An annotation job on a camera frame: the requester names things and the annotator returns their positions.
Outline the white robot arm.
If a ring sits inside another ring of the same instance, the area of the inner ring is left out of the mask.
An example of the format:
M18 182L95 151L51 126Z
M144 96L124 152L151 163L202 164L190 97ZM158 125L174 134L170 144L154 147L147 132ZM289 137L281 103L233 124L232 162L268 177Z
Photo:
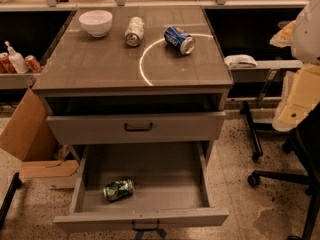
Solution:
M270 44L291 47L294 58L308 64L320 64L320 0L310 0L294 21L275 34Z

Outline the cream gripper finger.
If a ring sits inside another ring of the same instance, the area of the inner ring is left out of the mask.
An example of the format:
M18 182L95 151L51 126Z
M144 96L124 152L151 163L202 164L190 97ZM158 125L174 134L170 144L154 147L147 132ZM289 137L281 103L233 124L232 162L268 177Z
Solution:
M292 43L294 26L295 21L289 22L270 39L270 44L279 48L290 46Z

